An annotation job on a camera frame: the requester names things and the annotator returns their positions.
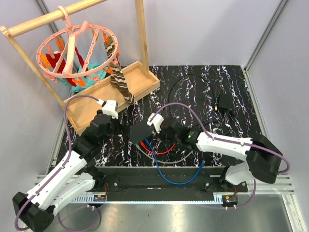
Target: wooden tray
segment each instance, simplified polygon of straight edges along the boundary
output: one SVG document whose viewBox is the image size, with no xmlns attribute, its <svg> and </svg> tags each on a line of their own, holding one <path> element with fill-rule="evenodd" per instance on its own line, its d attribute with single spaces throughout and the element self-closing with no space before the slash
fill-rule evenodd
<svg viewBox="0 0 309 232">
<path fill-rule="evenodd" d="M 138 101 L 160 87 L 160 80 L 148 71 L 148 79 L 143 75 L 142 64 L 139 61 L 122 69 L 129 91 L 134 95 L 135 101 Z M 110 77 L 103 79 L 101 82 L 77 93 L 76 95 L 87 94 L 106 101 L 116 100 L 118 102 L 117 112 L 120 112 L 129 106 L 125 102 L 121 93 L 113 88 L 110 84 Z M 90 121 L 94 118 L 97 110 L 101 107 L 90 98 L 77 98 L 73 100 L 69 107 L 67 117 L 78 134 L 81 134 Z"/>
</svg>

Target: black cable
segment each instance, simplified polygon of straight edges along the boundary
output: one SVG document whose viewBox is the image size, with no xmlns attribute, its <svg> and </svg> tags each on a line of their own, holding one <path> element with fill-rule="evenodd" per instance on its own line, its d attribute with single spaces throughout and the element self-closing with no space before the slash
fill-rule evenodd
<svg viewBox="0 0 309 232">
<path fill-rule="evenodd" d="M 209 86 L 210 90 L 211 90 L 211 98 L 212 98 L 212 103 L 213 103 L 213 107 L 215 107 L 215 104 L 216 104 L 216 101 L 215 101 L 215 96 L 214 96 L 214 92 L 213 92 L 213 89 L 210 85 L 210 83 L 207 81 L 207 79 L 203 76 L 199 76 L 199 75 L 196 75 L 196 74 L 186 74 L 180 78 L 178 78 L 175 83 L 171 86 L 170 90 L 169 90 L 169 94 L 168 94 L 168 103 L 170 103 L 170 95 L 172 93 L 172 90 L 175 88 L 175 86 L 181 81 L 183 80 L 185 77 L 187 76 L 196 76 L 196 77 L 199 77 L 201 80 L 203 80 L 204 83 L 207 83 L 207 85 Z M 171 112 L 171 109 L 170 109 L 170 106 L 168 107 L 168 114 L 170 117 L 172 117 L 172 112 Z M 216 120 L 216 121 L 207 121 L 207 122 L 203 122 L 203 125 L 207 125 L 207 124 L 210 124 L 210 123 L 218 123 L 220 122 L 219 120 Z"/>
</svg>

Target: black marble surface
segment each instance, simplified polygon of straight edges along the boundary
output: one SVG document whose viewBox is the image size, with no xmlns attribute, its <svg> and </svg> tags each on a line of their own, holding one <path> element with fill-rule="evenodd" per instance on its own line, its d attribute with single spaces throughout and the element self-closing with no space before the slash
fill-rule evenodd
<svg viewBox="0 0 309 232">
<path fill-rule="evenodd" d="M 230 118 L 214 111 L 211 89 L 200 78 L 188 76 L 181 80 L 173 89 L 171 101 L 182 102 L 189 105 L 202 119 L 207 121 L 220 121 L 206 126 L 208 131 L 216 134 L 224 134 L 233 137 L 252 137 L 260 134 L 261 130 L 249 95 L 248 87 L 240 66 L 151 66 L 150 70 L 160 79 L 160 89 L 152 92 L 145 98 L 128 107 L 119 117 L 122 124 L 129 127 L 148 118 L 151 113 L 167 103 L 169 88 L 175 80 L 189 73 L 201 75 L 211 83 L 211 88 L 217 97 L 221 91 L 230 93 L 233 97 L 235 117 Z M 192 126 L 197 124 L 195 118 L 188 110 L 173 106 L 172 114 L 183 125 Z M 161 115 L 167 117 L 167 110 Z M 71 138 L 74 141 L 78 135 L 70 126 Z M 58 161 L 62 159 L 68 149 L 67 135 L 64 134 L 62 145 L 58 155 Z M 155 151 L 163 152 L 172 144 L 163 144 L 158 137 L 151 139 Z M 162 161 L 176 161 L 188 154 L 176 146 L 167 155 L 157 156 Z M 235 165 L 240 160 L 228 156 L 222 156 L 210 152 L 194 152 L 186 160 L 173 166 L 199 166 L 202 161 L 205 166 Z M 143 155 L 129 141 L 127 136 L 115 135 L 102 146 L 101 154 L 95 158 L 96 166 L 155 166 L 154 162 Z"/>
</svg>

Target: wooden frame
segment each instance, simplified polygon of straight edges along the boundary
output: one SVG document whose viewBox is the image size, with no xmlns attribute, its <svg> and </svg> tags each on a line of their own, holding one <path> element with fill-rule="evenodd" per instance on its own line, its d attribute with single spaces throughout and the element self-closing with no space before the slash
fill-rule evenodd
<svg viewBox="0 0 309 232">
<path fill-rule="evenodd" d="M 74 14 L 76 12 L 82 11 L 91 6 L 97 5 L 106 0 L 82 0 L 75 4 L 65 7 L 68 15 Z M 136 16 L 139 29 L 139 39 L 140 39 L 140 52 L 142 63 L 137 61 L 123 69 L 128 87 L 130 92 L 134 95 L 135 100 L 145 97 L 150 92 L 160 87 L 160 81 L 157 77 L 149 71 L 148 65 L 148 53 L 147 53 L 147 41 L 146 41 L 146 29 L 145 29 L 145 19 L 144 19 L 144 7 L 143 0 L 135 0 Z M 51 92 L 57 102 L 62 108 L 64 108 L 65 103 L 68 101 L 62 100 L 61 97 L 56 93 L 53 87 L 49 84 L 46 78 L 38 69 L 37 65 L 30 59 L 26 54 L 24 49 L 16 41 L 15 37 L 22 35 L 36 28 L 42 27 L 46 24 L 52 23 L 56 20 L 64 18 L 61 10 L 56 10 L 54 12 L 42 15 L 30 21 L 24 22 L 17 26 L 7 29 L 5 26 L 0 27 L 1 32 L 19 53 L 19 55 L 24 59 L 27 65 L 33 70 L 37 77 L 42 81 L 42 83 Z M 128 107 L 128 104 L 122 98 L 122 95 L 117 89 L 114 89 L 110 85 L 109 77 L 103 79 L 100 83 L 96 83 L 93 86 L 81 91 L 78 94 L 91 94 L 95 97 L 101 98 L 103 100 L 112 99 L 118 101 L 118 111 L 121 111 Z M 72 101 L 68 107 L 67 116 L 73 125 L 77 133 L 81 133 L 89 125 L 90 121 L 96 114 L 99 105 L 96 102 L 88 102 L 89 99 L 78 98 Z"/>
</svg>

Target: table surface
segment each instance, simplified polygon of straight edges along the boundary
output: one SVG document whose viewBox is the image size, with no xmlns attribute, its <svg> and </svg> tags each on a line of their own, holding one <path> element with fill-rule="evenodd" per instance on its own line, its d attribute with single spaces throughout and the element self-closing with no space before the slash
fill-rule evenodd
<svg viewBox="0 0 309 232">
<path fill-rule="evenodd" d="M 240 204 L 248 200 L 241 196 Z M 61 210 L 65 219 L 81 207 L 69 204 Z M 201 205 L 105 204 L 95 232 L 292 232 L 280 196 L 258 195 L 238 210 L 207 209 Z M 63 223 L 75 230 L 92 224 L 96 214 L 84 208 Z M 46 232 L 65 232 L 57 219 Z"/>
<path fill-rule="evenodd" d="M 202 119 L 203 122 L 219 121 L 211 123 L 206 129 L 232 137 L 252 137 L 260 134 L 261 130 L 250 98 L 245 77 L 240 66 L 151 66 L 150 70 L 160 79 L 160 89 L 152 92 L 134 105 L 128 107 L 119 114 L 122 124 L 128 127 L 135 125 L 151 113 L 167 103 L 170 87 L 181 76 L 186 74 L 201 75 L 210 82 L 215 100 L 220 93 L 229 93 L 233 98 L 235 117 L 230 118 L 214 111 L 213 96 L 210 86 L 200 78 L 193 75 L 184 77 L 172 90 L 171 101 L 182 102 L 189 105 Z M 187 109 L 174 106 L 171 108 L 172 115 L 183 125 L 192 126 L 197 124 Z M 70 127 L 73 141 L 77 135 Z M 155 151 L 167 150 L 172 144 L 163 143 L 157 136 L 151 138 L 151 144 Z M 61 160 L 67 152 L 67 135 L 65 134 L 60 147 L 58 160 Z M 159 156 L 162 161 L 176 161 L 188 154 L 179 146 L 176 146 L 169 154 Z M 194 152 L 186 160 L 173 166 L 199 166 L 202 161 L 205 166 L 227 166 L 239 163 L 239 160 L 228 156 L 222 156 L 211 152 Z M 96 166 L 155 166 L 154 162 L 145 157 L 130 142 L 127 136 L 115 135 L 102 146 L 94 162 Z"/>
</svg>

